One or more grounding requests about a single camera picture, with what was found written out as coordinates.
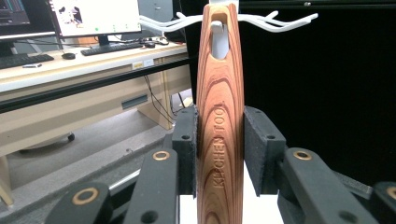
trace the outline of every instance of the keyboard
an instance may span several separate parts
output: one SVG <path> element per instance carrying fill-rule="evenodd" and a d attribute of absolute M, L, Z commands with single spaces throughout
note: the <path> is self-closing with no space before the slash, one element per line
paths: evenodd
<path fill-rule="evenodd" d="M 90 56 L 95 54 L 103 54 L 109 52 L 115 52 L 125 49 L 139 49 L 142 48 L 143 45 L 138 43 L 131 43 L 131 44 L 123 44 L 123 45 L 109 45 L 109 46 L 102 46 L 98 49 L 83 49 L 81 54 L 84 56 Z"/>
<path fill-rule="evenodd" d="M 36 56 L 28 56 L 27 54 L 14 55 L 0 58 L 0 69 L 22 66 L 29 63 L 43 63 L 52 61 L 53 58 L 48 54 L 39 54 Z"/>

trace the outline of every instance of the cable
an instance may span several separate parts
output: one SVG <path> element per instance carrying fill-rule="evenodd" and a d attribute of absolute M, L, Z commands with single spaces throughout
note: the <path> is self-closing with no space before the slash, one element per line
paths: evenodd
<path fill-rule="evenodd" d="M 186 108 L 186 106 L 184 105 L 184 102 L 183 102 L 183 98 L 181 98 L 180 92 L 178 92 L 177 94 L 178 94 L 178 98 L 180 99 L 181 104 L 183 105 L 183 108 Z"/>
<path fill-rule="evenodd" d="M 172 116 L 169 115 L 168 111 L 163 107 L 163 105 L 160 103 L 160 101 L 157 99 L 157 97 L 154 95 L 154 93 L 152 92 L 152 88 L 151 88 L 151 84 L 149 82 L 149 78 L 148 76 L 144 76 L 146 83 L 148 84 L 148 90 L 150 92 L 150 97 L 151 97 L 151 102 L 152 105 L 154 106 L 154 108 L 169 122 L 169 123 L 173 123 L 171 120 L 175 121 L 175 119 L 172 118 Z M 157 103 L 163 108 L 163 110 L 166 112 L 166 115 L 168 116 L 168 118 L 161 112 L 161 110 L 159 108 L 157 108 L 157 106 L 154 104 L 154 100 L 153 97 L 155 99 L 155 101 L 157 101 Z"/>

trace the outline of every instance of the white hook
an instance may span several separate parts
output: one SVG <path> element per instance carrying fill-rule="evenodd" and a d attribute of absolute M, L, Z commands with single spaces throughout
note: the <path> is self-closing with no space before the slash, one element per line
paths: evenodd
<path fill-rule="evenodd" d="M 212 56 L 219 60 L 224 59 L 230 50 L 227 24 L 212 21 L 210 28 L 212 30 Z"/>
<path fill-rule="evenodd" d="M 268 16 L 263 17 L 263 16 L 255 16 L 255 15 L 247 15 L 247 14 L 238 14 L 238 20 L 239 21 L 247 21 L 253 25 L 256 25 L 263 30 L 273 32 L 273 33 L 279 33 L 279 32 L 286 32 L 304 25 L 307 25 L 310 23 L 313 19 L 318 17 L 318 14 L 312 14 L 310 16 L 301 18 L 297 21 L 277 21 L 274 20 L 274 17 L 278 14 L 277 11 L 273 11 L 270 13 Z M 193 23 L 202 21 L 203 16 L 198 15 L 198 16 L 189 16 L 186 17 L 182 13 L 178 12 L 177 16 L 179 17 L 178 20 L 174 21 L 168 21 L 168 22 L 159 22 L 152 20 L 150 18 L 147 18 L 145 16 L 140 16 L 140 23 L 142 25 L 145 25 L 147 27 L 150 27 L 155 30 L 159 30 L 162 32 L 173 32 L 175 30 L 179 30 L 181 28 L 184 28 L 188 25 L 191 25 Z"/>

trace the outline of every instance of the gray floor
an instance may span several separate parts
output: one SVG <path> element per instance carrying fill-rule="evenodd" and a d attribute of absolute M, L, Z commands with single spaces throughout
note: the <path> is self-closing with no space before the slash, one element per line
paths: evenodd
<path fill-rule="evenodd" d="M 181 93 L 183 99 L 191 91 Z M 180 100 L 172 96 L 173 110 Z M 145 152 L 160 147 L 171 133 L 131 110 L 73 131 L 51 146 L 7 156 L 14 205 L 0 204 L 0 223 L 43 223 L 64 193 L 81 182 L 111 185 L 138 170 Z"/>

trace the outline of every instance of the white desk surface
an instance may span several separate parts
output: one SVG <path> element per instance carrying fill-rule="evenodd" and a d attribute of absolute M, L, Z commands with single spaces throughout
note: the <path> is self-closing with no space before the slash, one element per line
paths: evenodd
<path fill-rule="evenodd" d="M 113 67 L 131 65 L 149 59 L 157 59 L 187 52 L 185 45 L 169 43 L 157 45 L 155 49 L 128 49 L 117 52 L 83 56 L 80 51 L 85 48 L 64 49 L 45 52 L 54 57 L 53 61 L 42 63 L 38 68 L 12 67 L 0 70 L 0 93 L 13 91 L 38 84 L 58 81 L 70 77 L 84 76 L 89 73 Z M 75 60 L 62 58 L 64 52 L 76 53 Z"/>

